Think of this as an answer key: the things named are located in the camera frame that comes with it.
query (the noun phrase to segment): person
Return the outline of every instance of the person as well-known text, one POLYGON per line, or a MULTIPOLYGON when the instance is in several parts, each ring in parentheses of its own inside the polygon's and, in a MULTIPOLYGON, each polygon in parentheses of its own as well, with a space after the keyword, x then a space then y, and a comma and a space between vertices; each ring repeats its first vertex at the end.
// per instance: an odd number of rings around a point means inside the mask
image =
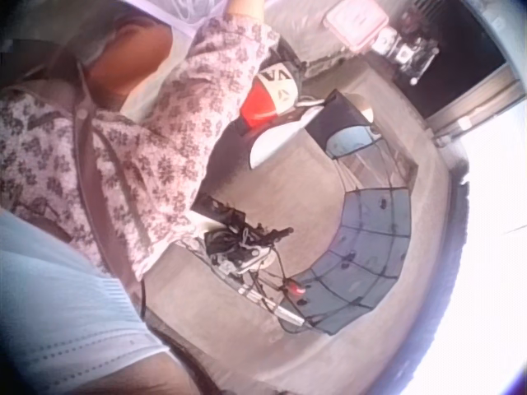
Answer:
MULTIPOLYGON (((150 63, 143 62, 147 57, 129 55, 134 49, 138 54, 148 50, 145 43, 165 37, 164 31, 159 26, 122 30, 86 73, 94 98, 106 91, 118 98, 111 101, 119 101, 155 70, 166 43, 150 63), (134 63, 136 72, 126 72, 134 63), (123 79, 116 77, 119 69, 123 79)), ((166 78, 140 124, 114 110, 94 113, 94 161, 111 219, 106 227, 113 228, 125 247, 138 280, 169 244, 192 233, 186 214, 208 157, 237 117, 260 63, 277 40, 264 24, 264 0, 231 0, 225 16, 212 18, 197 32, 188 57, 166 78)), ((32 224, 51 223, 71 246, 107 270, 100 237, 79 191, 78 119, 86 119, 84 109, 72 114, 32 91, 2 91, 0 205, 32 224)))
POLYGON ((0 271, 0 392, 221 393, 147 327, 118 279, 1 207, 0 271))

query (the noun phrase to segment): pink box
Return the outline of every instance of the pink box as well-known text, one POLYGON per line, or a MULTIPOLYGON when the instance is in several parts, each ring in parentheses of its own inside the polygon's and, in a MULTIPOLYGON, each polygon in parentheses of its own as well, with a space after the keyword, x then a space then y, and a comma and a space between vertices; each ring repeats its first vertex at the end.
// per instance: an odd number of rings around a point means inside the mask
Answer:
POLYGON ((360 53, 373 43, 388 20, 375 0, 343 0, 326 14, 324 25, 352 52, 360 53))

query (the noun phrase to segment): backpack strap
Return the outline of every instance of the backpack strap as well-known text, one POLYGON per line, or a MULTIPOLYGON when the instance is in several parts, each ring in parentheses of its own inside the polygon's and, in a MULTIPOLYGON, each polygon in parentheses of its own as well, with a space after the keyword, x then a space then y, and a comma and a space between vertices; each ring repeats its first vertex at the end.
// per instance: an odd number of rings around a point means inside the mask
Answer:
POLYGON ((8 54, 6 74, 2 65, 0 88, 32 94, 72 120, 79 195, 103 263, 121 280, 130 295, 138 294, 140 285, 128 260, 124 239, 118 237, 115 231, 102 192, 91 124, 96 105, 87 89, 82 67, 64 49, 42 43, 28 41, 13 45, 16 50, 8 54), (43 64, 42 59, 50 60, 43 64))

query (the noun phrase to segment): floral blouse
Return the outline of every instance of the floral blouse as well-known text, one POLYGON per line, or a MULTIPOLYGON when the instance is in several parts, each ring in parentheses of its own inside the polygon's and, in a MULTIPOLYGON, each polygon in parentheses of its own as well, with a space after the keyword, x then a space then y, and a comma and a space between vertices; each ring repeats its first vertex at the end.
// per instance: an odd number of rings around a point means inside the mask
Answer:
MULTIPOLYGON (((98 110, 93 125, 124 168, 151 244, 124 196, 114 162, 97 134, 94 148, 111 220, 138 279, 166 247, 193 231, 186 217, 222 131, 239 113, 277 34, 248 17, 211 19, 186 60, 166 79, 152 112, 135 124, 98 110)), ((0 205, 22 219, 43 216, 94 264, 102 261, 78 192, 72 120, 32 95, 0 95, 0 205)))

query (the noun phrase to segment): floor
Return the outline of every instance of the floor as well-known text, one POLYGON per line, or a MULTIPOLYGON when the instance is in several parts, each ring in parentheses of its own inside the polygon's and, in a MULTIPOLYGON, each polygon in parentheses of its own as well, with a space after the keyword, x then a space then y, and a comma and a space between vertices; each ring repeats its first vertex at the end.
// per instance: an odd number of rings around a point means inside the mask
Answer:
MULTIPOLYGON (((413 236, 403 274, 385 300, 335 337, 288 335, 263 309, 240 298, 189 253, 171 249, 147 275, 149 306, 218 371, 300 394, 359 394, 375 380, 403 341, 427 290, 448 207, 449 173, 415 110, 361 62, 305 87, 324 96, 334 87, 364 95, 391 146, 417 165, 412 193, 413 236)), ((278 249, 287 271, 308 267, 336 228, 343 188, 331 160, 300 133, 269 162, 248 171, 240 160, 215 196, 254 222, 293 226, 278 249)))

